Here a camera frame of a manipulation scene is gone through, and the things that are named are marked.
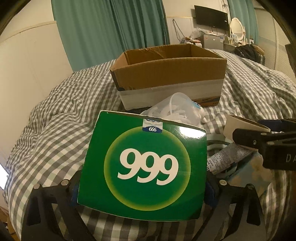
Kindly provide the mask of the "green curtain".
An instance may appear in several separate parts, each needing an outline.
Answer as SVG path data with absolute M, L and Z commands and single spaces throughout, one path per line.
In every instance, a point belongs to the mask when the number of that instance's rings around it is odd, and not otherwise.
M 52 1 L 54 20 L 73 71 L 131 49 L 170 43 L 162 1 Z
M 259 42 L 259 33 L 255 9 L 251 0 L 228 0 L 231 18 L 238 18 L 245 27 L 247 39 L 255 44 Z

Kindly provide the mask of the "light blue plastic hook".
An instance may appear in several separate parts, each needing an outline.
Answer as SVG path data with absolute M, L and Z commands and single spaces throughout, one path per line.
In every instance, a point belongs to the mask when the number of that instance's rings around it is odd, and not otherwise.
M 207 137 L 207 151 L 221 150 L 232 143 L 231 140 L 227 139 L 223 134 L 210 133 Z

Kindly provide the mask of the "clear plastic bag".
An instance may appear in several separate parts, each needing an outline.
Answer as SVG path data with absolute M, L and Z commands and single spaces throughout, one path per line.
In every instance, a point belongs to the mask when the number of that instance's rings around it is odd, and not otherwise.
M 177 92 L 162 100 L 141 115 L 202 127 L 206 123 L 204 109 L 183 93 Z

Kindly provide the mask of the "small white carton box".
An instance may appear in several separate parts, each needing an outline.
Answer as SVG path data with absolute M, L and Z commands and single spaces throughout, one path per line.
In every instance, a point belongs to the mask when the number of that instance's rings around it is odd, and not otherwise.
M 237 128 L 270 133 L 270 128 L 268 128 L 267 126 L 239 116 L 227 115 L 226 123 L 223 130 L 224 136 L 227 139 L 233 141 L 232 134 Z

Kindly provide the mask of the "black backpack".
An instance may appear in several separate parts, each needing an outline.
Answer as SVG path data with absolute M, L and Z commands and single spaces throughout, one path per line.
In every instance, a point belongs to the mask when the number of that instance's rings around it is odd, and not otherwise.
M 265 64 L 265 57 L 260 54 L 253 45 L 250 44 L 235 47 L 234 54 L 262 65 Z

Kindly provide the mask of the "green 999 medicine box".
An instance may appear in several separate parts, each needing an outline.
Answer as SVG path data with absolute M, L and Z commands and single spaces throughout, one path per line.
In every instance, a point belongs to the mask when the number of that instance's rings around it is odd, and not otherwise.
M 103 110 L 85 157 L 77 201 L 137 220 L 193 220 L 203 206 L 206 172 L 204 129 Z

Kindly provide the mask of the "silver mini fridge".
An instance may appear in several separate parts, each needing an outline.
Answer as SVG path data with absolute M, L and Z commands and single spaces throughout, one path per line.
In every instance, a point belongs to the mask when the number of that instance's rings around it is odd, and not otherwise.
M 202 32 L 201 42 L 205 49 L 223 50 L 224 48 L 224 36 Z

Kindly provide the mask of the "grey checkered bed duvet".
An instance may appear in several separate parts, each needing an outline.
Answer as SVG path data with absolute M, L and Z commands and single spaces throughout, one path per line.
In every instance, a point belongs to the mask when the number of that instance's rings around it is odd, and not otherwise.
M 207 133 L 221 134 L 229 114 L 253 121 L 295 118 L 295 83 L 288 76 L 222 50 L 217 54 L 227 67 L 219 103 L 205 109 Z M 111 65 L 73 73 L 31 111 L 6 163 L 4 198 L 17 235 L 34 184 L 52 186 L 71 178 L 84 163 L 99 112 L 123 109 Z M 89 208 L 79 213 L 97 240 L 191 240 L 202 223 L 135 221 Z

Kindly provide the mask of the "blue floral tissue pack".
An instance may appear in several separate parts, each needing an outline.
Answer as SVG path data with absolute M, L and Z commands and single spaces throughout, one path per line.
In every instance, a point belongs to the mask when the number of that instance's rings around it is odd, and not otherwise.
M 267 190 L 273 180 L 273 172 L 263 167 L 263 158 L 259 153 L 254 153 L 238 164 L 242 164 L 237 170 L 227 178 L 231 186 L 245 187 L 252 184 L 258 196 Z

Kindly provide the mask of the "black wall television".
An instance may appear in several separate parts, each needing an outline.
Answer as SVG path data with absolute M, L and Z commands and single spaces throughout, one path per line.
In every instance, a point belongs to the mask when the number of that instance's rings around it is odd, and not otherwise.
M 198 25 L 205 25 L 225 31 L 229 30 L 227 13 L 204 6 L 194 6 L 194 8 Z

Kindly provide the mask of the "white oval vanity mirror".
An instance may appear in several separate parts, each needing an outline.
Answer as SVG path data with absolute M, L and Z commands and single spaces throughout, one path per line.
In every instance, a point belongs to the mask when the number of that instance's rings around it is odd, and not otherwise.
M 245 41 L 245 27 L 241 23 L 241 21 L 234 17 L 231 20 L 230 23 L 230 30 L 231 30 L 231 35 L 236 35 L 237 36 L 237 41 Z

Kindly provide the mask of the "brown cardboard box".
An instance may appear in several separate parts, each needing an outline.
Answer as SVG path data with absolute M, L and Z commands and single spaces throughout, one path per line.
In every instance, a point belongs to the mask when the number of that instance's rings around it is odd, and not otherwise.
M 219 103 L 227 59 L 190 44 L 123 52 L 110 73 L 125 110 L 148 108 L 180 92 L 202 107 Z

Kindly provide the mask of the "white ointment tube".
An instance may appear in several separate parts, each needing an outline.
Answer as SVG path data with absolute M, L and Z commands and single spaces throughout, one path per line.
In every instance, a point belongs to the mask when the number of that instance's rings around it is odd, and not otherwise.
M 228 169 L 233 163 L 243 160 L 253 152 L 253 150 L 234 143 L 229 144 L 227 147 L 208 158 L 207 171 L 210 171 L 214 175 L 221 173 Z

